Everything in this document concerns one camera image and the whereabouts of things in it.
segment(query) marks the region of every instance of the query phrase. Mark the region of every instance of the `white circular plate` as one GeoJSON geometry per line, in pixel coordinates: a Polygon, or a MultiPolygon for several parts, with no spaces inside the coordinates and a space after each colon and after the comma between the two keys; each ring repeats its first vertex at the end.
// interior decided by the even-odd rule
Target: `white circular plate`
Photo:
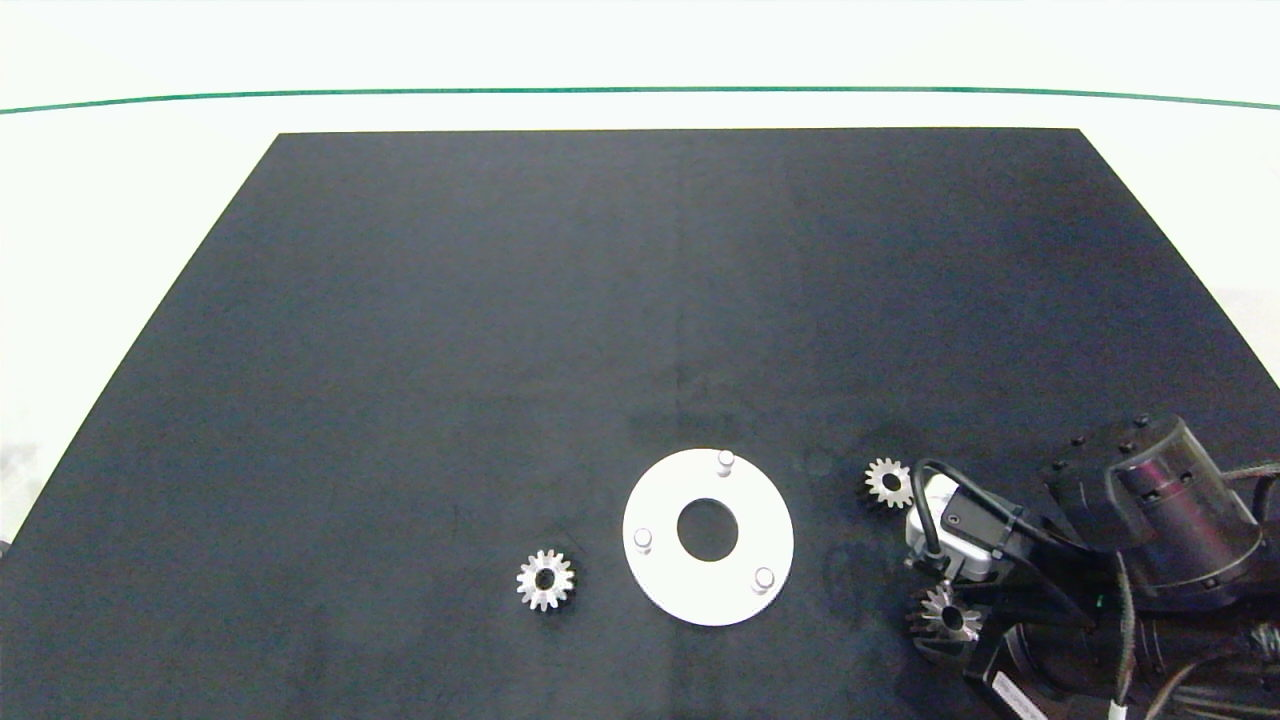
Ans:
{"type": "Polygon", "coordinates": [[[622,544],[649,600],[696,625],[732,625],[768,607],[791,571],[791,514],[755,465],[726,450],[695,448],[649,468],[627,500],[622,544]],[[737,544],[699,560],[680,542],[680,512],[695,500],[721,502],[737,521],[737,544]]]}

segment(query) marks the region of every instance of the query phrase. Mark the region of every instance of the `screw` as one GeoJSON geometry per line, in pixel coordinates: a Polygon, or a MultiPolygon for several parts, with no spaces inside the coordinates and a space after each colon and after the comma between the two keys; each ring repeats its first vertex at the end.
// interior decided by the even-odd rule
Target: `screw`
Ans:
{"type": "Polygon", "coordinates": [[[719,469],[716,470],[716,474],[727,478],[733,471],[733,454],[728,450],[719,451],[719,455],[716,456],[716,461],[719,462],[719,469]]]}
{"type": "Polygon", "coordinates": [[[753,580],[751,589],[755,594],[764,594],[773,587],[773,570],[769,570],[768,568],[756,568],[755,578],[753,578],[753,580]]]}
{"type": "Polygon", "coordinates": [[[636,550],[641,555],[649,555],[649,551],[653,550],[653,533],[649,532],[649,528],[640,528],[631,539],[635,541],[636,550]]]}

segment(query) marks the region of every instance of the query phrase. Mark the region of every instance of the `spur gear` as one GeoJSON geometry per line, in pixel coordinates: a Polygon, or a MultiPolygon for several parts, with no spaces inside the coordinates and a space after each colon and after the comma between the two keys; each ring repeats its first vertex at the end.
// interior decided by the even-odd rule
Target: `spur gear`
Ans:
{"type": "Polygon", "coordinates": [[[547,607],[559,607],[568,601],[573,591],[573,570],[568,569],[564,553],[554,550],[539,550],[530,555],[529,562],[520,566],[516,575],[516,592],[524,594],[521,603],[527,602],[530,610],[547,612],[547,607]]]}
{"type": "Polygon", "coordinates": [[[940,639],[974,642],[982,632],[982,612],[961,602],[951,583],[924,591],[913,620],[916,621],[913,629],[940,639]]]}
{"type": "Polygon", "coordinates": [[[890,507],[911,505],[910,468],[897,460],[879,457],[867,468],[867,493],[890,507]]]}

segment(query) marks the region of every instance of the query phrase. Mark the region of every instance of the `center hole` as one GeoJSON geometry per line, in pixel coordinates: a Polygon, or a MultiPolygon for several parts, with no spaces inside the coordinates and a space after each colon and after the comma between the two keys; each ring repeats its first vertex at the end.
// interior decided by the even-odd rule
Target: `center hole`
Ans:
{"type": "Polygon", "coordinates": [[[737,520],[724,503],[704,497],[680,511],[676,521],[680,544],[689,555],[714,562],[733,552],[737,544],[737,520]]]}
{"type": "Polygon", "coordinates": [[[964,614],[960,612],[959,607],[948,605],[942,609],[942,624],[946,625],[948,630],[959,630],[960,628],[964,628],[964,614]]]}

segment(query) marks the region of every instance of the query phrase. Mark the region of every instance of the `black table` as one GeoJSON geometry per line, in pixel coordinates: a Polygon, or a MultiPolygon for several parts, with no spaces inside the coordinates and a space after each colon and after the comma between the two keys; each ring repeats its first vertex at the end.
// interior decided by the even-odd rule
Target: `black table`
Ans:
{"type": "Polygon", "coordinates": [[[1277,400],[1079,132],[282,136],[0,562],[3,715],[987,717],[902,634],[928,582],[865,464],[1051,511],[1076,430],[1174,410],[1231,466],[1277,400]],[[740,625],[623,557],[686,447],[792,515],[740,625]],[[580,569],[548,616],[545,547],[580,569]]]}

